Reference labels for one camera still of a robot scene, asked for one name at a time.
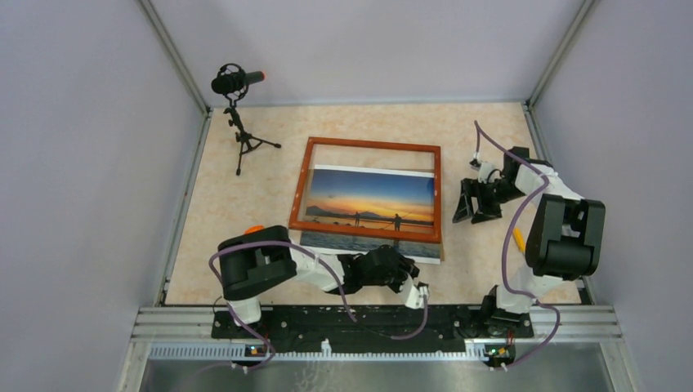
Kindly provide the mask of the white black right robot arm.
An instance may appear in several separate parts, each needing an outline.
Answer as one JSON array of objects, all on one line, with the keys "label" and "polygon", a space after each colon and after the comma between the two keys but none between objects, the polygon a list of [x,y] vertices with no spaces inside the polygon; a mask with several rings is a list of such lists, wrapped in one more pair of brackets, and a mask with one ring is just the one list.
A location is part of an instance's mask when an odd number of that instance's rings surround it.
[{"label": "white black right robot arm", "polygon": [[477,154],[470,165],[477,177],[461,181],[454,223],[497,220],[502,204],[522,196],[530,197],[536,207],[523,251],[526,265],[507,283],[494,286],[468,319],[476,335],[482,330],[502,336],[527,321],[536,297],[596,271],[606,207],[574,192],[551,163],[532,159],[525,147],[504,154],[502,168],[481,161]]}]

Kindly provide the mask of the yellow handled screwdriver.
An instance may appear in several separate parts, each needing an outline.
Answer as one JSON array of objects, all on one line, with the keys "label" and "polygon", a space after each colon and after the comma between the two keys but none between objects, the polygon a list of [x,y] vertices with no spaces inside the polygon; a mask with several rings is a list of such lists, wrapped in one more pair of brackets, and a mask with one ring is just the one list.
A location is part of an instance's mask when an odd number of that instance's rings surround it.
[{"label": "yellow handled screwdriver", "polygon": [[513,237],[513,240],[516,244],[518,251],[521,252],[522,254],[525,254],[526,242],[525,242],[525,237],[524,237],[521,229],[519,229],[517,227],[514,228],[512,231],[512,237]]}]

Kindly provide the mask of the sunset photo print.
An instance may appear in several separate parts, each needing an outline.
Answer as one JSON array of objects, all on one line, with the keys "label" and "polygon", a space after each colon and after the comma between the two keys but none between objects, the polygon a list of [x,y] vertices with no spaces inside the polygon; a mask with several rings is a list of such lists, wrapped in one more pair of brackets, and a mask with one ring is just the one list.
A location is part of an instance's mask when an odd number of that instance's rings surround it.
[{"label": "sunset photo print", "polygon": [[307,182],[299,220],[338,231],[304,231],[300,244],[332,254],[365,253],[390,245],[418,263],[439,265],[443,260],[439,243],[392,237],[432,234],[434,203],[431,171],[317,165]]}]

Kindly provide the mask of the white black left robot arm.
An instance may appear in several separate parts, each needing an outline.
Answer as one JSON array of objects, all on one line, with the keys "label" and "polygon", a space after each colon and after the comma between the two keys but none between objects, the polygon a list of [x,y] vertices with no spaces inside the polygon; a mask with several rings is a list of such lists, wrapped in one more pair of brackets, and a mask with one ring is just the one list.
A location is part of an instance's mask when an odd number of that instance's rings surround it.
[{"label": "white black left robot arm", "polygon": [[281,225],[227,239],[209,259],[209,267],[230,307],[231,327],[252,337],[262,327],[259,296],[296,280],[328,294],[346,297],[364,287],[388,287],[412,310],[424,310],[430,292],[418,282],[414,260],[382,245],[366,253],[325,254],[297,245]]}]

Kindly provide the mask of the red wooden photo frame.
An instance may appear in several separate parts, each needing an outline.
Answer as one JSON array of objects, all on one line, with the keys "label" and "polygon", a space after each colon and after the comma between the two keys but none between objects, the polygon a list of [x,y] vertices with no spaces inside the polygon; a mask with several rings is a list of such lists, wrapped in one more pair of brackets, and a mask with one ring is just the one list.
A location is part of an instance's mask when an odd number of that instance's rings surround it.
[{"label": "red wooden photo frame", "polygon": [[331,225],[299,220],[302,198],[311,170],[317,165],[430,171],[435,177],[434,224],[432,234],[393,234],[393,238],[425,243],[442,241],[442,160],[435,145],[416,145],[372,140],[348,140],[312,136],[306,143],[288,226],[302,231],[336,233]]}]

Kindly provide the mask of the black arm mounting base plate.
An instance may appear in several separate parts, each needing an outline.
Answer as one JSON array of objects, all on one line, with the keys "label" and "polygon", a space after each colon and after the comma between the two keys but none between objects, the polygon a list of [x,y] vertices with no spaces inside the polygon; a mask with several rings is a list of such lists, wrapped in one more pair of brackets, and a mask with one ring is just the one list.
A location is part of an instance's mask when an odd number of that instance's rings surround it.
[{"label": "black arm mounting base plate", "polygon": [[227,310],[214,314],[214,339],[267,339],[280,354],[313,353],[327,341],[337,354],[425,354],[463,352],[474,338],[501,342],[531,338],[529,316],[491,318],[474,305],[356,305],[350,318],[341,306],[275,305],[246,331]]}]

